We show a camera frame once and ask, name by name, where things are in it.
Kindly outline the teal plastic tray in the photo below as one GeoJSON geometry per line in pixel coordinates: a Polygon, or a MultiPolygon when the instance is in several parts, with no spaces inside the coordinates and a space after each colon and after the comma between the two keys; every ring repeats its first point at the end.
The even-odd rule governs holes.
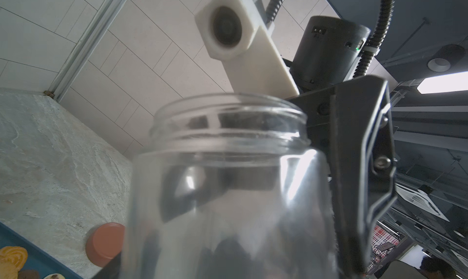
{"type": "Polygon", "coordinates": [[[80,276],[26,238],[1,224],[1,277],[78,279],[80,276]]]}

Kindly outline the aluminium corner frame post right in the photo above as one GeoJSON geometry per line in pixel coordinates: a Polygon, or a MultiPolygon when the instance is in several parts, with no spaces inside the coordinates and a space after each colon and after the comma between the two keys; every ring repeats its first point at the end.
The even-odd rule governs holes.
{"type": "Polygon", "coordinates": [[[104,0],[62,69],[43,94],[60,102],[127,0],[104,0]]]}

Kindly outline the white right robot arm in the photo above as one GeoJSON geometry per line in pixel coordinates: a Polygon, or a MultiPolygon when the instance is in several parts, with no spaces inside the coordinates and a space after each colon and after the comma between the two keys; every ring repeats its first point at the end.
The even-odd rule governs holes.
{"type": "Polygon", "coordinates": [[[312,148],[279,161],[290,205],[263,249],[267,279],[356,279],[367,269],[375,223],[396,199],[388,84],[367,75],[393,8],[380,0],[374,30],[308,21],[289,68],[312,148]]]}

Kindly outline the terracotta jar lid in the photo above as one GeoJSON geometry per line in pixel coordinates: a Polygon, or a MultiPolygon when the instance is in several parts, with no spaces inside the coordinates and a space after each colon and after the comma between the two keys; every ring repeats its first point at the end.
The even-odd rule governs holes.
{"type": "Polygon", "coordinates": [[[88,259],[103,268],[121,253],[124,242],[125,226],[110,222],[95,229],[88,238],[85,252],[88,259]]]}

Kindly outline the yellow pretzel cookie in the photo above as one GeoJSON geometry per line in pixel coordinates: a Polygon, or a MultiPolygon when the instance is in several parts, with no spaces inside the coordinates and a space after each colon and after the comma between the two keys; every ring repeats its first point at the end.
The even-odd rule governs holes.
{"type": "Polygon", "coordinates": [[[6,246],[1,249],[1,262],[8,262],[20,271],[28,260],[28,251],[23,247],[6,246]]]}

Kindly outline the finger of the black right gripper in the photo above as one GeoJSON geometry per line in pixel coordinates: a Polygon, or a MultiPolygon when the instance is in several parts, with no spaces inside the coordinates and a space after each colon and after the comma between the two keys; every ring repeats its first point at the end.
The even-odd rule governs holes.
{"type": "Polygon", "coordinates": [[[397,197],[388,83],[366,75],[290,102],[307,115],[312,146],[330,166],[338,274],[360,278],[369,265],[375,224],[397,197]]]}

